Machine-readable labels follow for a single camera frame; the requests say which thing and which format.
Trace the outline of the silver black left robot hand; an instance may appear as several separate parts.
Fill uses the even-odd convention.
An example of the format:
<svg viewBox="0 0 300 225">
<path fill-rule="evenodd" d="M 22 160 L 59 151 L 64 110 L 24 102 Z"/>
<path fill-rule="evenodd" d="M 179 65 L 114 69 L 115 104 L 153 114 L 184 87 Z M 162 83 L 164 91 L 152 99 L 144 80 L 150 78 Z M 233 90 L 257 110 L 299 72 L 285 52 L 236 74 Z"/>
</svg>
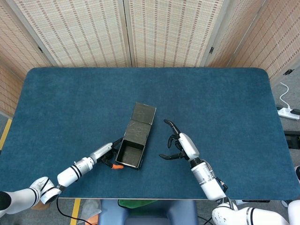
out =
<svg viewBox="0 0 300 225">
<path fill-rule="evenodd" d="M 95 164 L 102 162 L 103 164 L 109 166 L 111 169 L 123 169 L 123 165 L 117 165 L 111 162 L 111 159 L 118 153 L 118 150 L 115 147 L 117 147 L 122 142 L 122 140 L 123 138 L 120 138 L 114 142 L 110 142 L 101 146 L 98 150 L 90 154 L 90 158 L 93 159 Z"/>
</svg>

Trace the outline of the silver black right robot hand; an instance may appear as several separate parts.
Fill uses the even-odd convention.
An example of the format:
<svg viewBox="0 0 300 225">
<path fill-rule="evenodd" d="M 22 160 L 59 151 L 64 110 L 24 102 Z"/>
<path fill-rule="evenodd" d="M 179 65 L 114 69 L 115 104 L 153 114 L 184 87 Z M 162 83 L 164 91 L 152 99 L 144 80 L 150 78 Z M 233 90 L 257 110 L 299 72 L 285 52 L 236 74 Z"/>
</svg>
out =
<svg viewBox="0 0 300 225">
<path fill-rule="evenodd" d="M 174 140 L 175 147 L 180 152 L 173 155 L 159 154 L 159 156 L 164 160 L 174 160 L 174 159 L 184 158 L 188 162 L 191 162 L 192 160 L 199 158 L 200 153 L 196 148 L 195 144 L 193 143 L 193 141 L 190 139 L 190 137 L 187 134 L 180 132 L 180 130 L 176 127 L 176 125 L 172 121 L 164 119 L 164 123 L 168 124 L 173 130 L 173 134 L 168 139 L 167 147 L 170 148 Z"/>
</svg>

